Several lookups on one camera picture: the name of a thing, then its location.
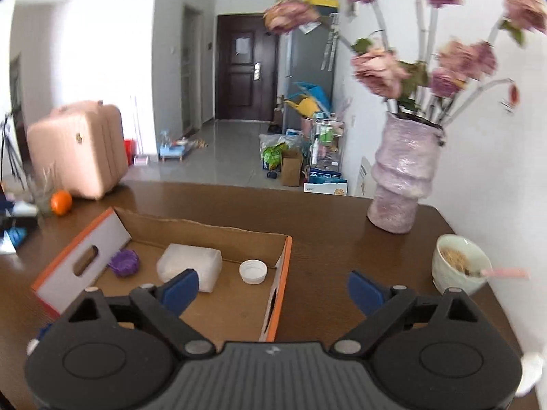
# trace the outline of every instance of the red bucket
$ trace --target red bucket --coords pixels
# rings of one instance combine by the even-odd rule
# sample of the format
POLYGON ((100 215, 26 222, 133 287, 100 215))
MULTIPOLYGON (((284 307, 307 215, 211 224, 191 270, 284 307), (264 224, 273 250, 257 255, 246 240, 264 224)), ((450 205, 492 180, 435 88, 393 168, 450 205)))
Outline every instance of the red bucket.
POLYGON ((133 156, 135 155, 135 141, 124 140, 125 142, 125 154, 128 157, 128 165, 133 165, 133 156))

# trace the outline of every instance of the purple cloth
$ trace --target purple cloth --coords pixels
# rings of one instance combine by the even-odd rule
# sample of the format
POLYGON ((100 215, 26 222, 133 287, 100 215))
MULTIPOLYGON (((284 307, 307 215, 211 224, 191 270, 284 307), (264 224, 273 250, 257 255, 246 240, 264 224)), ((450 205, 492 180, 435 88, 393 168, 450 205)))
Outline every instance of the purple cloth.
POLYGON ((131 250, 122 250, 114 254, 108 266, 119 278, 135 274, 140 266, 138 254, 131 250))

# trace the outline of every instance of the refrigerator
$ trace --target refrigerator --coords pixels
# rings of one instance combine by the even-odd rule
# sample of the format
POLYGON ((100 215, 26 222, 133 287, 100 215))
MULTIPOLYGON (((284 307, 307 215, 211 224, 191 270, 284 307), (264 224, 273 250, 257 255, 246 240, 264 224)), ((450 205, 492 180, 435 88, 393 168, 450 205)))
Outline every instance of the refrigerator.
MULTIPOLYGON (((329 14, 338 12, 337 8, 315 6, 322 20, 330 23, 329 14)), ((321 70, 325 48, 329 39, 329 31, 322 26, 316 27, 308 34, 296 29, 289 34, 286 48, 285 94, 290 96, 300 92, 296 82, 313 83, 321 86, 329 101, 332 101, 334 69, 329 71, 328 63, 321 70)), ((300 129, 300 115, 285 104, 284 128, 300 129)))

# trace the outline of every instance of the pink spoon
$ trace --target pink spoon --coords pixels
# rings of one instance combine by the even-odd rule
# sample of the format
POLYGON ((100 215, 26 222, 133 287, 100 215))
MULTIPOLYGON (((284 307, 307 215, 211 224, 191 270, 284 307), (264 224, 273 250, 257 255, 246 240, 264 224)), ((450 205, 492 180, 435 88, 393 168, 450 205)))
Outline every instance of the pink spoon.
POLYGON ((530 274, 524 268, 492 268, 474 272, 477 277, 499 279, 529 279, 530 274))

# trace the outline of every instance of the door handle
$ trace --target door handle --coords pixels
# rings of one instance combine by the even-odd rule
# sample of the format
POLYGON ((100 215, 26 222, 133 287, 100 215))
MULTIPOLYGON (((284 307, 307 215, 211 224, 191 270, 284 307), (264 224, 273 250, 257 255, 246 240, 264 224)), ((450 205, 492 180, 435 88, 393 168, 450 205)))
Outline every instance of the door handle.
POLYGON ((255 63, 254 64, 254 79, 260 80, 260 78, 261 78, 261 64, 255 63))

